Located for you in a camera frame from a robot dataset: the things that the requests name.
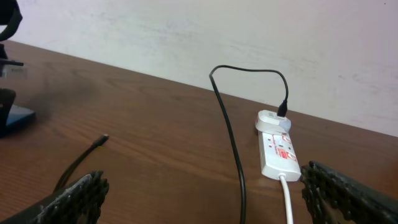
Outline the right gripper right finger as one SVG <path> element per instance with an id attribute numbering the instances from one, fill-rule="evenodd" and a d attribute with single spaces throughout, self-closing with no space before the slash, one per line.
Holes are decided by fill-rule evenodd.
<path id="1" fill-rule="evenodd" d="M 397 224 L 397 200 L 319 162 L 301 167 L 313 223 Z"/>

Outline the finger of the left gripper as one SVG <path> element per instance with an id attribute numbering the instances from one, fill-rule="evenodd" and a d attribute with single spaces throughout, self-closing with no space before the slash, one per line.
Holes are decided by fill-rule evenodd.
<path id="1" fill-rule="evenodd" d="M 16 92 L 14 90 L 2 88 L 0 97 L 1 97 L 1 101 L 0 101 L 0 104 L 1 104 L 0 122 L 1 123 L 0 123 L 0 126 L 1 126 L 1 136 L 3 136 L 3 135 L 5 135 L 5 132 L 6 132 L 7 119 L 8 119 L 11 107 L 16 98 Z"/>

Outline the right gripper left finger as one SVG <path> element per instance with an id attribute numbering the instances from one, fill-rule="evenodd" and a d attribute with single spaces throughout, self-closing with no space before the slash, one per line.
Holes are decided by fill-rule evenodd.
<path id="1" fill-rule="evenodd" d="M 96 224 L 109 191 L 102 175 L 90 172 L 1 224 Z"/>

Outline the blue screen Galaxy smartphone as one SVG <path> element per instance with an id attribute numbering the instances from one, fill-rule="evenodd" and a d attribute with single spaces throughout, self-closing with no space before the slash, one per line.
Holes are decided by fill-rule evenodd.
<path id="1" fill-rule="evenodd" d="M 6 119 L 6 125 L 2 131 L 3 134 L 8 134 L 18 129 L 22 129 L 35 119 L 35 112 L 28 108 L 17 105 L 12 105 L 10 112 Z"/>

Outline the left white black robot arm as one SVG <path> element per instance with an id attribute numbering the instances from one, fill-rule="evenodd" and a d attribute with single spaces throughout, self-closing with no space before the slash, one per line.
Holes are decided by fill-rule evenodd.
<path id="1" fill-rule="evenodd" d="M 11 38 L 19 28 L 22 14 L 16 0 L 1 0 L 1 25 L 6 26 L 1 31 L 1 42 Z M 23 65 L 8 59 L 4 45 L 1 44 L 1 73 L 5 65 Z M 14 90 L 1 88 L 1 137 L 4 136 L 7 127 L 7 119 L 12 104 L 16 98 Z"/>

